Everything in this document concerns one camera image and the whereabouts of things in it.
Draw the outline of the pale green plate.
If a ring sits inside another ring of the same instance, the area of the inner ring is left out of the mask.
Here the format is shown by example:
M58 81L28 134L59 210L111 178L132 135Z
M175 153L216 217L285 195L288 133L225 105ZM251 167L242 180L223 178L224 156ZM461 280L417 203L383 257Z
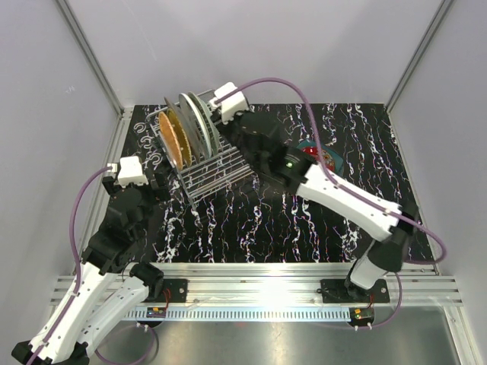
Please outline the pale green plate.
M193 92L189 92L189 98L194 102L200 114L202 115L202 118L205 122L206 128L209 133L212 156L215 156L218 153L221 145L220 145L219 132L216 129L214 123L212 122L211 111L208 105Z

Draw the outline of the orange woven plate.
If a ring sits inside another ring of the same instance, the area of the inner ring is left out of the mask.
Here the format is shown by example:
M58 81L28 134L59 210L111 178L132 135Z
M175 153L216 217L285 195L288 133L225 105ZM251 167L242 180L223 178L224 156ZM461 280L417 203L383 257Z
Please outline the orange woven plate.
M180 150L180 144L177 139L176 132L170 123L169 118L165 112L158 113L158 122L160 133L164 139L164 145L169 154L170 160L174 163L178 170L183 168L183 156Z

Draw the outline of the grey reindeer plate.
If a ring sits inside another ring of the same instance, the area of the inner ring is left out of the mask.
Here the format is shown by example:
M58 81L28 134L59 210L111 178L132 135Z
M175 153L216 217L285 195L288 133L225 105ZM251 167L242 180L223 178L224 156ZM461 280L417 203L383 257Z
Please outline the grey reindeer plate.
M190 121L187 119L183 111L179 106L177 106L175 103L171 102L167 97L164 98L164 101L167 105L168 108L171 108L177 115L177 118L180 121L180 124L185 130L186 136L188 138L189 144L192 148L193 151L193 156L195 157L195 160L197 163L200 162L200 157L201 157L201 143L197 137L197 134L194 129L194 125L190 123Z

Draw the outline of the yellow green woven plate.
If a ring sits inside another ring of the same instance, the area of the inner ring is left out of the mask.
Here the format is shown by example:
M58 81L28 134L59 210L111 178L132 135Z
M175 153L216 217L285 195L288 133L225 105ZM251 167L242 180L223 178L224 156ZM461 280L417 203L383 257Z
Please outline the yellow green woven plate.
M167 116L170 120L170 123L173 127L173 130L176 132L177 140L180 145L180 150L183 157L183 162L186 164L187 167L190 167L193 160L193 155L190 147L189 140L186 135L186 131L183 128L177 114L171 108L167 110Z

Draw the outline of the red floral plate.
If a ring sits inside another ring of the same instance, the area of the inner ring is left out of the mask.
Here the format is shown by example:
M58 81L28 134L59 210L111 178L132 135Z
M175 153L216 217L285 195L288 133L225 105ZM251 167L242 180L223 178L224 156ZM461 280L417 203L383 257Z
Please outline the red floral plate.
M321 155L326 164L326 168L331 171L335 170L336 160L334 156L331 155L331 153L326 151L325 149L322 149L321 152L319 152L317 147L307 146L302 148L302 151L314 157L317 161L320 161L319 155Z

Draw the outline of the white bottom plate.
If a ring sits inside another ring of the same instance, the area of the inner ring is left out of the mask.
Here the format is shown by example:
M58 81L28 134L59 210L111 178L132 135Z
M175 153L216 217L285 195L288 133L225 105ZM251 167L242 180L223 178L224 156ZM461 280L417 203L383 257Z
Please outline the white bottom plate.
M212 156L212 146L202 114L188 94L181 93L179 95L179 101L184 113L196 129L196 137L198 138L203 157L209 159Z

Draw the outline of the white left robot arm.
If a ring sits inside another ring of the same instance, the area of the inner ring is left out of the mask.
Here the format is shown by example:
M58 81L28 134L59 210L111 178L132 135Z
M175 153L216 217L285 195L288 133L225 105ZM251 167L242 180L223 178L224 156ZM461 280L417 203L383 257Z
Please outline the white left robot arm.
M87 364L102 340L135 305L159 300L164 273L150 263L134 265L116 293L106 289L141 249L160 189L141 168L120 168L103 179L113 199L82 254L76 275L56 311L36 336L17 343L11 356L21 364Z

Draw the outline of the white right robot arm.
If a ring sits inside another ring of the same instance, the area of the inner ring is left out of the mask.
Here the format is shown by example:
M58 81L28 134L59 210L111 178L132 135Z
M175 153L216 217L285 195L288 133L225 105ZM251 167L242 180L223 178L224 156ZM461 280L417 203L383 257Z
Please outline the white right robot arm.
M366 300L386 273L401 271L416 232L416 204L382 200L347 182L320 166L315 157L284 144L278 124L257 113L223 116L217 129L260 179L336 212L371 236L371 245L345 279L344 291L350 300Z

